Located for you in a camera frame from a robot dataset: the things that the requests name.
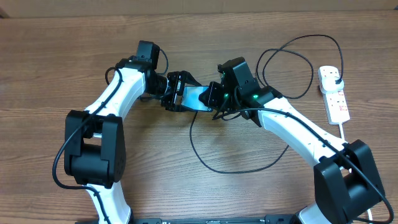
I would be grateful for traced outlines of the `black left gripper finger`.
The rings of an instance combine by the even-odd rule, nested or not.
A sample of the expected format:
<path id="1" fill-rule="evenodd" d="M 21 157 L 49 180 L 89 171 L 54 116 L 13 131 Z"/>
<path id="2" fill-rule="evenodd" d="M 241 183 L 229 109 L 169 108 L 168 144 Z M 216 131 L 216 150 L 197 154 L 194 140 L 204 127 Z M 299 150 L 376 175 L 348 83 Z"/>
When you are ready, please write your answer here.
<path id="1" fill-rule="evenodd" d="M 177 112 L 186 112 L 186 111 L 191 111 L 191 112 L 195 112 L 196 109 L 184 106 L 184 105 L 177 105 Z"/>
<path id="2" fill-rule="evenodd" d="M 193 85 L 193 86 L 201 86 L 201 83 L 196 81 L 195 78 L 193 77 L 193 75 L 190 72 L 185 71 L 185 70 L 182 71 L 182 81 L 184 82 L 184 84 L 189 84 L 189 85 Z"/>

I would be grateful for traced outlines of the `blue Galaxy smartphone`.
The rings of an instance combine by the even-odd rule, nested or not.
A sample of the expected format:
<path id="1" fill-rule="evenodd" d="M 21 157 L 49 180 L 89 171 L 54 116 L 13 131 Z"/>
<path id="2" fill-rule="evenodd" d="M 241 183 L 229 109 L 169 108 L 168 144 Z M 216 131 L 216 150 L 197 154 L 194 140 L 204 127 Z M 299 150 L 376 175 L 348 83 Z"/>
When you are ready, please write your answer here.
<path id="1" fill-rule="evenodd" d="M 184 88 L 181 105 L 196 109 L 197 111 L 212 112 L 213 110 L 199 99 L 200 94 L 205 92 L 208 86 L 186 86 Z"/>

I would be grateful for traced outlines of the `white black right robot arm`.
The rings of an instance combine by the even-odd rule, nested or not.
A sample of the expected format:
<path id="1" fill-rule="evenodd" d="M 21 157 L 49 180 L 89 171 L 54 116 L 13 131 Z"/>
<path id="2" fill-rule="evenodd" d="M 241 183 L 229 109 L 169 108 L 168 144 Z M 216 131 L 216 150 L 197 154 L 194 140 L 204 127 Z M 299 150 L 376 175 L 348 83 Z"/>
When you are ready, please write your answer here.
<path id="1" fill-rule="evenodd" d="M 300 114 L 271 86 L 260 87 L 244 58 L 218 66 L 221 82 L 211 82 L 200 94 L 215 119 L 240 113 L 276 134 L 313 168 L 315 203 L 299 211 L 293 223 L 370 223 L 362 214 L 379 202 L 394 211 L 369 146 L 361 140 L 348 143 L 322 130 Z"/>

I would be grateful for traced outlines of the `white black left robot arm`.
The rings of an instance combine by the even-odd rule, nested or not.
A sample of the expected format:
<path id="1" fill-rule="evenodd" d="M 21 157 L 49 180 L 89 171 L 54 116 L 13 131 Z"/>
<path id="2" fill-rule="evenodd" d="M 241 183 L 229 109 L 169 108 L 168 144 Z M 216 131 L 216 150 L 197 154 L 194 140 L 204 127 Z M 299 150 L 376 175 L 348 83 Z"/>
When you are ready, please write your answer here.
<path id="1" fill-rule="evenodd" d="M 186 84 L 200 86 L 187 71 L 157 73 L 163 50 L 140 41 L 135 55 L 121 59 L 113 80 L 83 111 L 71 110 L 65 119 L 65 141 L 52 166 L 54 182 L 63 189 L 89 192 L 98 212 L 97 223 L 133 223 L 121 185 L 126 168 L 123 121 L 144 93 L 159 99 L 170 111 L 181 111 L 175 96 Z"/>

